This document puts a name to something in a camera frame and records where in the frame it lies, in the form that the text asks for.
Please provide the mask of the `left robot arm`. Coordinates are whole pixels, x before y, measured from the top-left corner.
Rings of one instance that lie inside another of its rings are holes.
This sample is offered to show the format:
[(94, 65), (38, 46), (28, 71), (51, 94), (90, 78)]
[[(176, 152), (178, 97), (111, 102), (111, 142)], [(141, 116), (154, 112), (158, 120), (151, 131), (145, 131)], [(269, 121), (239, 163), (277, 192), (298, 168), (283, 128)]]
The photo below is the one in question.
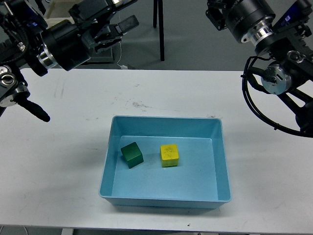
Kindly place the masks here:
[(37, 118), (50, 116), (28, 100), (28, 84), (21, 67), (29, 66), (38, 76), (60, 66), (69, 71), (88, 61), (93, 53), (121, 42), (128, 31), (138, 26), (135, 16), (111, 24), (111, 18), (130, 6), (130, 0), (83, 0), (70, 10), (70, 19), (48, 26), (43, 18), (43, 1), (31, 5), (27, 0), (3, 0), (0, 26), (7, 39), (0, 44), (0, 109), (20, 105)]

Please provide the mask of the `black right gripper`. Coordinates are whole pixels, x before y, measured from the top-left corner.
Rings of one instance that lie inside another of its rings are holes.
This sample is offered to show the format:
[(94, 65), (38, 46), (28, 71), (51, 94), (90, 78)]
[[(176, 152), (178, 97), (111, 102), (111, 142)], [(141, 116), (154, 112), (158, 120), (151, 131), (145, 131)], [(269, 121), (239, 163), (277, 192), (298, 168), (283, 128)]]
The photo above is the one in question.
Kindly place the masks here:
[(238, 43), (260, 43), (273, 34), (275, 13), (264, 0), (208, 0), (206, 17), (218, 31), (229, 29)]

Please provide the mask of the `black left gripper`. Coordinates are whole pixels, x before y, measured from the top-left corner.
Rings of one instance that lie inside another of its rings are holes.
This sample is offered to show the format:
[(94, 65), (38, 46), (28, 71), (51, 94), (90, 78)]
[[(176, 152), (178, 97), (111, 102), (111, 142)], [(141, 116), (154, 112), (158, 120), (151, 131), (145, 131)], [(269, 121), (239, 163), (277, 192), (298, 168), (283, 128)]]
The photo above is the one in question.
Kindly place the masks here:
[(82, 34), (95, 34), (94, 51), (100, 53), (120, 43), (123, 35), (139, 26), (135, 15), (110, 24), (117, 12), (133, 3), (134, 0), (83, 0), (69, 10), (74, 24), (63, 20), (42, 32), (42, 40), (57, 64), (69, 71), (90, 59)]

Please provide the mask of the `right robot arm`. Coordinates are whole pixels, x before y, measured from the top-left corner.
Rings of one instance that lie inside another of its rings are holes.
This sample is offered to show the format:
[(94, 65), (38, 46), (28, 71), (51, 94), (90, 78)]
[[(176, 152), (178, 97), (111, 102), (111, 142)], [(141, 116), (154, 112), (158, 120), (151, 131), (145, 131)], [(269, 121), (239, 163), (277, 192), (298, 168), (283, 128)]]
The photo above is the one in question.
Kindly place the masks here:
[[(249, 109), (264, 123), (294, 136), (313, 135), (313, 99), (299, 89), (313, 79), (313, 51), (305, 38), (313, 11), (308, 0), (297, 0), (279, 19), (264, 0), (209, 0), (206, 16), (217, 30), (228, 29), (239, 43), (251, 42), (255, 56), (248, 58), (242, 91)], [(253, 102), (249, 87), (276, 95), (295, 115), (299, 130), (265, 116)]]

